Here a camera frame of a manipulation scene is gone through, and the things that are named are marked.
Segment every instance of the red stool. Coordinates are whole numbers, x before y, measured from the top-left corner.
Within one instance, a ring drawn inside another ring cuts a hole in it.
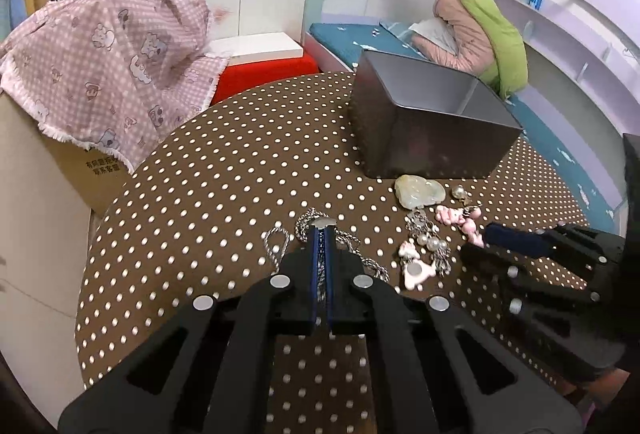
[[[318,64],[306,52],[301,58],[268,60],[255,64],[230,65],[220,76],[216,94],[211,104],[217,103],[244,90],[272,81],[286,80],[304,74],[318,74]]]

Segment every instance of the round table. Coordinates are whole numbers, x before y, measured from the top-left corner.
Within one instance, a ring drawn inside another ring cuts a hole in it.
[[[356,234],[363,254],[385,266],[401,290],[392,258],[408,238],[408,212],[393,180],[361,172],[347,111],[352,80],[318,74],[238,94],[175,130],[138,168],[98,228],[86,265],[76,326],[85,384],[195,296],[226,299],[269,276],[265,232],[280,225],[293,232],[311,207]],[[564,182],[524,139],[487,179],[441,182],[461,182],[482,202],[481,227],[494,220],[529,230],[560,220],[587,224]],[[497,287],[456,259],[460,232],[441,226],[440,235],[450,242],[452,271],[412,296],[450,297],[554,384],[548,368],[502,334]],[[584,287],[549,260],[527,261],[539,279]],[[334,337],[323,327],[311,337],[278,339],[267,432],[376,431],[365,338]]]

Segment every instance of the gray metal box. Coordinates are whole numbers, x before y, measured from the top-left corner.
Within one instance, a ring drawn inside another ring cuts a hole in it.
[[[371,178],[484,178],[522,132],[473,75],[379,51],[362,53],[350,113]]]

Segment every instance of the pink charm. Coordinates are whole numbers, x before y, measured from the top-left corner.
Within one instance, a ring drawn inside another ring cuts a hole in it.
[[[404,274],[404,287],[411,291],[429,277],[435,277],[436,269],[421,260],[414,260],[404,265],[402,273]]]
[[[400,248],[398,248],[398,257],[407,261],[411,261],[411,260],[419,259],[420,254],[418,253],[418,250],[416,249],[415,244],[413,242],[409,242],[405,240],[400,245]]]
[[[465,218],[462,213],[462,208],[447,208],[438,205],[436,207],[436,221],[446,226],[451,226],[452,224],[461,226],[465,223]]]
[[[462,233],[464,233],[465,235],[472,235],[476,232],[477,229],[478,227],[472,219],[467,219],[465,221],[465,224],[462,225]]]
[[[484,248],[484,240],[482,240],[482,235],[480,235],[479,233],[474,232],[468,235],[466,238],[471,244],[475,244],[480,248]]]
[[[484,240],[482,240],[482,235],[478,232],[478,227],[474,222],[474,219],[482,215],[482,211],[480,208],[474,208],[466,218],[463,211],[463,208],[447,208],[438,205],[435,211],[436,221],[446,226],[459,226],[460,231],[467,236],[471,244],[484,247]]]

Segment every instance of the blue mattress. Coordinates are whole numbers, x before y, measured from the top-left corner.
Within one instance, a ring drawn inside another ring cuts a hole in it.
[[[420,58],[423,55],[401,42],[382,26],[364,24],[313,24],[311,35],[348,67],[357,67],[363,49]]]
[[[591,227],[616,233],[613,209],[584,168],[568,152],[560,138],[514,94],[507,100],[507,109],[524,128],[524,139],[555,168],[567,185]]]

